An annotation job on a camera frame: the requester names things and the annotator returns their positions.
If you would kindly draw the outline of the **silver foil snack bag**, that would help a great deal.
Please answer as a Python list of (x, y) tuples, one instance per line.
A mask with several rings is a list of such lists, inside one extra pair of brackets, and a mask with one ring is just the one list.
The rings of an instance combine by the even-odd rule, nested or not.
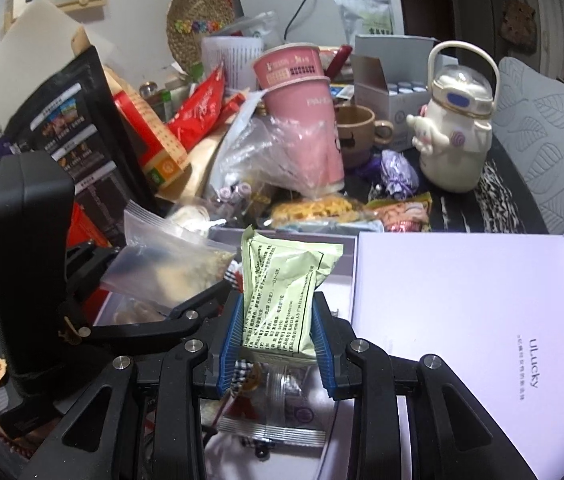
[(333, 427), (335, 402), (314, 364), (239, 360), (227, 400), (208, 402), (204, 414), (216, 430), (251, 442), (323, 448)]

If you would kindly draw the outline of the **clear bag with snack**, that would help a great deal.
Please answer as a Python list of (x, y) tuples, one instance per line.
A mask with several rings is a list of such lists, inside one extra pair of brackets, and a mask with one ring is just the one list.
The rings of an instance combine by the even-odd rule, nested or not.
[(123, 211), (125, 246), (100, 286), (146, 302), (167, 315), (221, 282), (237, 248), (210, 240), (129, 203)]

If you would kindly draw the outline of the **green snack packet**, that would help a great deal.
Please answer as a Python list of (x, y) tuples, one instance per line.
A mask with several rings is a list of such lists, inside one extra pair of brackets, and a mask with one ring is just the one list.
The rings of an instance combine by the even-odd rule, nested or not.
[(299, 242), (245, 230), (243, 348), (265, 362), (313, 361), (314, 293), (343, 254), (338, 243)]

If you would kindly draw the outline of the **lavender gift box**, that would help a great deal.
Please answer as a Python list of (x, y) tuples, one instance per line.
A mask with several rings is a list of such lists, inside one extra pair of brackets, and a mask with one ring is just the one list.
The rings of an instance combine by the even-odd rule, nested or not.
[(329, 307), (393, 356), (440, 356), (540, 479), (564, 479), (564, 234), (365, 233)]

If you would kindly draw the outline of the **black product box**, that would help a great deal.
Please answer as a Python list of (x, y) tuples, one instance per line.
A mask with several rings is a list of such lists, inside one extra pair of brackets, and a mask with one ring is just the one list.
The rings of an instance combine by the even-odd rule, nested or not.
[(5, 136), (20, 151), (52, 156), (73, 180), (76, 202), (110, 240), (123, 235), (129, 202), (158, 210), (94, 47), (35, 90)]

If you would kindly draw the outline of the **purple wrapped candy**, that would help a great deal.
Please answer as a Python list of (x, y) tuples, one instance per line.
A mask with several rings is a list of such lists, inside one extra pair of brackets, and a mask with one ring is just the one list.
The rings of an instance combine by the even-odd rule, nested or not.
[(395, 200), (404, 200), (416, 194), (419, 177), (410, 162), (398, 152), (381, 153), (381, 182), (387, 194)]

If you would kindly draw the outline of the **white cartoon kettle bottle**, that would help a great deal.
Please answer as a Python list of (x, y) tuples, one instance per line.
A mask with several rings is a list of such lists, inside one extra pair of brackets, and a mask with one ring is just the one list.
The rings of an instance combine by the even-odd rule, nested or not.
[[(436, 67), (437, 56), (454, 48), (482, 58), (495, 81), (468, 66)], [(444, 41), (427, 60), (427, 90), (431, 99), (417, 115), (407, 117), (412, 145), (419, 152), (419, 169), (428, 181), (450, 193), (467, 193), (480, 182), (491, 149), (492, 124), (500, 96), (500, 70), (491, 56), (468, 42)]]

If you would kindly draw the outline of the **brown ceramic mug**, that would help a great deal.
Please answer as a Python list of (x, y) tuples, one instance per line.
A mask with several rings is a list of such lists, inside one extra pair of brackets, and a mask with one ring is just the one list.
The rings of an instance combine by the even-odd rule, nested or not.
[(337, 105), (335, 118), (341, 158), (346, 169), (364, 165), (372, 155), (376, 142), (393, 140), (393, 124), (377, 119), (373, 110), (359, 105)]

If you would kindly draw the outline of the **white box of vials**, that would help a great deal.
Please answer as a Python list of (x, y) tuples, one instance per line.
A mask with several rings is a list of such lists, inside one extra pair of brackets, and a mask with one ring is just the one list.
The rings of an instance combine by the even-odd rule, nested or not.
[(400, 35), (358, 35), (350, 59), (355, 102), (393, 124), (389, 148), (412, 148), (407, 116), (416, 115), (430, 99), (426, 90), (428, 55), (434, 38)]

